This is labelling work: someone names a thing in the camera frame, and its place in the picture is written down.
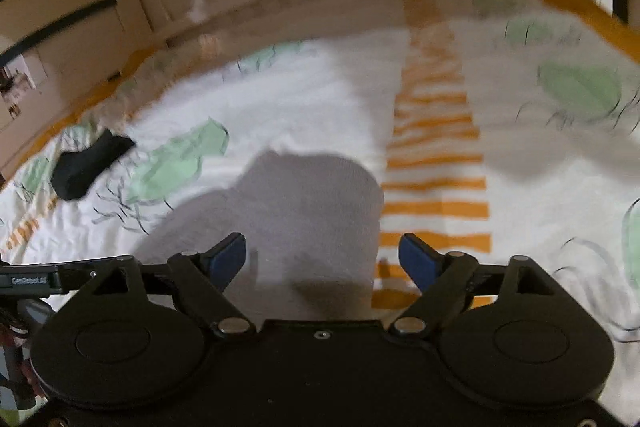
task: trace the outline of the bed sheet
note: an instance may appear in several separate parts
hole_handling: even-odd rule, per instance
[[[398,314],[417,297],[398,266],[407,231],[481,263],[530,255],[610,333],[601,400],[635,423],[637,64],[540,0],[386,4],[403,25],[284,43],[171,87],[79,202],[55,200],[48,169],[101,126],[65,130],[0,194],[3,259],[158,262],[248,227],[229,297],[261,319],[335,317],[341,302]]]

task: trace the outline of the screw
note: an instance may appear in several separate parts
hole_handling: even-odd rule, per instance
[[[242,317],[228,317],[218,323],[218,330],[225,335],[241,335],[247,333],[251,328],[251,324]]]
[[[412,333],[420,333],[426,330],[427,324],[417,317],[402,317],[394,322],[394,327],[398,333],[411,335]]]

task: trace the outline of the screw head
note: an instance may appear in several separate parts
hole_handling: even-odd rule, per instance
[[[331,332],[330,331],[316,331],[316,333],[314,333],[314,338],[318,341],[327,341],[331,338]]]
[[[427,323],[417,317],[402,317],[394,322],[394,327],[398,333],[411,335],[426,330]]]
[[[225,335],[241,335],[247,333],[251,328],[251,324],[242,317],[228,317],[218,323],[218,330]]]

